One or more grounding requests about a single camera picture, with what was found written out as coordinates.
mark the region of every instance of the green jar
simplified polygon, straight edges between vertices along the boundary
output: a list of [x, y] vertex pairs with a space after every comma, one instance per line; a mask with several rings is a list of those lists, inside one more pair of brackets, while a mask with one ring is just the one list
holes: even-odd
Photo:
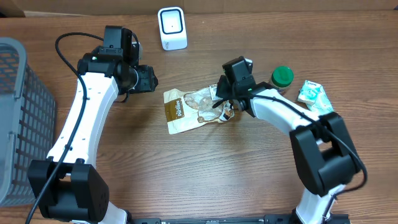
[[274, 72], [272, 72], [272, 76], [269, 79], [269, 84], [274, 86], [278, 92], [283, 95], [287, 92], [292, 84], [293, 78], [293, 71], [289, 67], [279, 66], [274, 70]]

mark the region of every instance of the food package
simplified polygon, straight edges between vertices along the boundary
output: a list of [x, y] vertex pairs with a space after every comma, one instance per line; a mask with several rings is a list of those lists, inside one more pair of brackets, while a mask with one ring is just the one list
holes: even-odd
[[330, 100], [321, 84], [306, 80], [298, 94], [297, 101], [307, 105], [310, 111], [318, 112], [319, 115], [333, 112]]
[[220, 100], [215, 94], [216, 89], [217, 84], [198, 91], [182, 92], [178, 89], [166, 91], [163, 96], [169, 133], [177, 134], [207, 123], [223, 123], [231, 119], [234, 111], [228, 101], [213, 108], [213, 105]]

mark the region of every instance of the green lid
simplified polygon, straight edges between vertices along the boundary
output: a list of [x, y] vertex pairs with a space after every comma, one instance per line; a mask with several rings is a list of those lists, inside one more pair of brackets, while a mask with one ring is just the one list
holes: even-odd
[[272, 73], [272, 82], [277, 87], [287, 87], [293, 82], [293, 71], [286, 66], [277, 67]]

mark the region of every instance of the wooden tabletop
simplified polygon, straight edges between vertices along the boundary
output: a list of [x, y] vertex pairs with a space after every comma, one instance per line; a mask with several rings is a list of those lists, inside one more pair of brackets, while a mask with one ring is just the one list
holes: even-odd
[[[188, 48], [166, 52], [157, 16], [0, 19], [0, 35], [20, 40], [29, 65], [58, 103], [57, 135], [72, 105], [76, 78], [59, 59], [55, 39], [67, 32], [103, 36], [105, 25], [133, 30], [141, 64], [159, 79], [154, 93], [115, 103], [98, 147], [97, 169], [111, 201], [134, 217], [249, 217], [290, 213], [303, 185], [289, 138], [268, 123], [238, 114], [169, 135], [163, 92], [216, 83], [221, 65], [243, 55], [258, 82], [279, 65], [295, 72], [285, 95], [294, 101], [305, 80], [321, 83], [344, 117], [366, 164], [364, 189], [339, 198], [335, 213], [353, 223], [398, 219], [398, 12], [285, 12], [185, 15]], [[61, 51], [73, 65], [101, 42], [68, 37]], [[358, 174], [352, 185], [362, 179]], [[2, 223], [24, 222], [30, 207], [1, 208]], [[57, 223], [36, 213], [32, 223]]]

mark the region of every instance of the gray plastic basket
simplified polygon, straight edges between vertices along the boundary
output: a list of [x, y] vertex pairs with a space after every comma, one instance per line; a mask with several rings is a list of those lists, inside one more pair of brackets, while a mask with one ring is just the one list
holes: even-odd
[[0, 207], [34, 201], [27, 169], [45, 159], [54, 127], [54, 97], [29, 68], [25, 48], [0, 37]]

